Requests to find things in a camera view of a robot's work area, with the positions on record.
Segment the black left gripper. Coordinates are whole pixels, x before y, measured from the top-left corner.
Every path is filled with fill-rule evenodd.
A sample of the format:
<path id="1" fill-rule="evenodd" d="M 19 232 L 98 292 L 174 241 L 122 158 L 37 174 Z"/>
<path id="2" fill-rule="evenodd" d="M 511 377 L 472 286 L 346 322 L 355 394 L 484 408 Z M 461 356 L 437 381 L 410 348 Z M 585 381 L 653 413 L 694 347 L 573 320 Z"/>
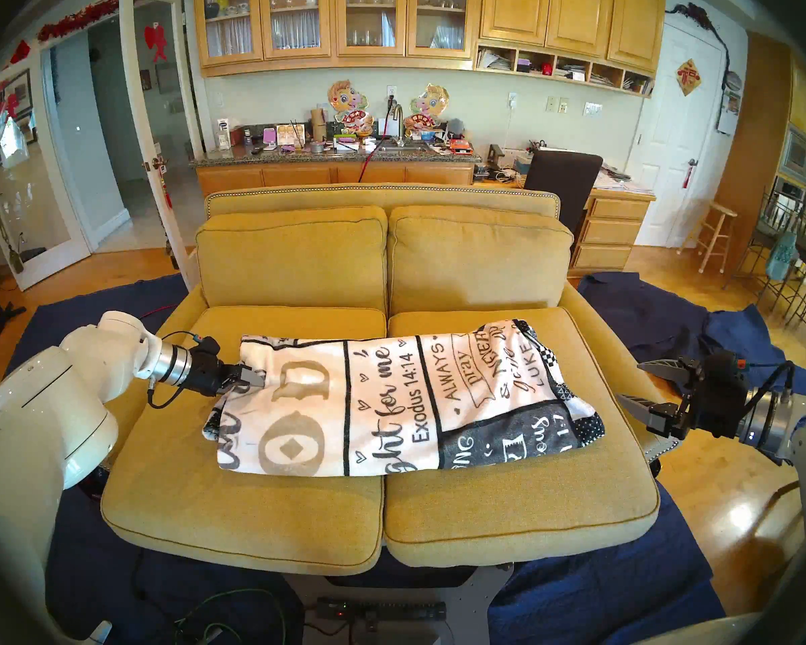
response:
<path id="1" fill-rule="evenodd" d="M 220 350 L 218 342 L 210 336 L 203 336 L 188 350 L 189 391 L 208 397 L 230 393 L 244 395 L 248 393 L 248 385 L 265 385 L 265 369 L 225 364 L 218 358 Z"/>

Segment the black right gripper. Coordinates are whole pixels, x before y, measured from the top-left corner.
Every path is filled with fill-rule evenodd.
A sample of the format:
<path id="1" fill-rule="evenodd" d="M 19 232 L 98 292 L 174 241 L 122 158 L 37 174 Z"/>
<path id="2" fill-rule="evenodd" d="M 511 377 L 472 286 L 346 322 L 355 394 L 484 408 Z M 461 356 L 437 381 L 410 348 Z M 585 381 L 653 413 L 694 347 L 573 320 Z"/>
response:
<path id="1" fill-rule="evenodd" d="M 733 439 L 745 413 L 750 390 L 740 359 L 732 352 L 706 356 L 694 368 L 683 359 L 655 359 L 638 363 L 638 369 L 673 384 L 690 384 L 687 428 L 715 438 Z M 629 415 L 660 437 L 685 439 L 687 429 L 681 407 L 673 402 L 654 403 L 637 396 L 618 395 Z"/>

